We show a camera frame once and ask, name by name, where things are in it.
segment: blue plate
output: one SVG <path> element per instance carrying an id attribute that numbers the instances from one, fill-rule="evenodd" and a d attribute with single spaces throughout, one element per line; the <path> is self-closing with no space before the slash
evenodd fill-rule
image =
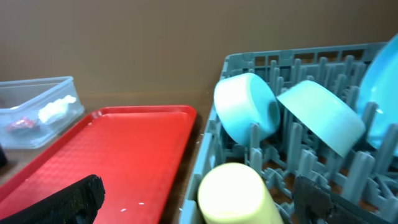
<path id="1" fill-rule="evenodd" d="M 376 102 L 375 120 L 368 143 L 379 149 L 390 124 L 398 123 L 398 34 L 378 53 L 368 68 L 359 90 L 358 114 L 368 102 Z"/>

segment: red tray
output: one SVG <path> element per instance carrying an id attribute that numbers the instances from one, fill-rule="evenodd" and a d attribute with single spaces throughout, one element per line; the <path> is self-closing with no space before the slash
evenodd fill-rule
<path id="1" fill-rule="evenodd" d="M 0 219 L 96 174 L 106 194 L 95 223 L 157 223 L 196 115 L 183 105 L 89 114 L 0 188 Z"/>

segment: clear plastic container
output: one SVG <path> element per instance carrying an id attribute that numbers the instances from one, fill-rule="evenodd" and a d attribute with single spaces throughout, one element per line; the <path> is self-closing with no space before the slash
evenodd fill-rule
<path id="1" fill-rule="evenodd" d="M 51 123 L 39 119 L 46 105 L 68 95 L 76 100 L 67 104 L 66 113 Z M 0 82 L 0 144 L 5 149 L 37 149 L 83 112 L 73 77 Z"/>

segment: brown wall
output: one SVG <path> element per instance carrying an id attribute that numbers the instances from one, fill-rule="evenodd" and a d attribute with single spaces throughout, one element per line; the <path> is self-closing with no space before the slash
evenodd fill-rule
<path id="1" fill-rule="evenodd" d="M 386 41 L 396 0 L 3 0 L 0 81 L 80 94 L 210 90 L 226 55 Z"/>

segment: gray dish rack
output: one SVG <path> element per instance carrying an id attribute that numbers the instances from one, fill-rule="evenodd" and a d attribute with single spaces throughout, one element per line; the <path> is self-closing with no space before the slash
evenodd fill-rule
<path id="1" fill-rule="evenodd" d="M 317 47 L 311 49 L 249 52 L 226 57 L 221 79 L 252 72 L 263 78 L 279 95 L 302 80 L 325 86 L 355 110 L 359 84 L 369 64 L 386 43 Z M 210 111 L 197 160 L 185 194 L 180 223 L 204 223 L 197 204 L 197 190 L 202 178 L 212 168 L 228 161 L 242 161 L 264 179 L 268 189 L 292 198 L 285 181 L 302 175 L 331 189 L 340 186 L 340 195 L 354 204 L 366 202 L 377 208 L 383 219 L 398 223 L 398 172 L 394 165 L 398 125 L 389 128 L 380 150 L 366 143 L 377 104 L 368 103 L 363 121 L 366 132 L 350 153 L 341 158 L 321 142 L 287 109 L 280 105 L 282 122 L 278 133 L 266 141 L 258 139 L 258 127 L 251 126 L 250 147 L 236 144 L 225 132 L 214 106 Z M 267 166 L 277 164 L 275 169 Z M 275 203 L 285 223 L 292 222 L 293 202 Z"/>

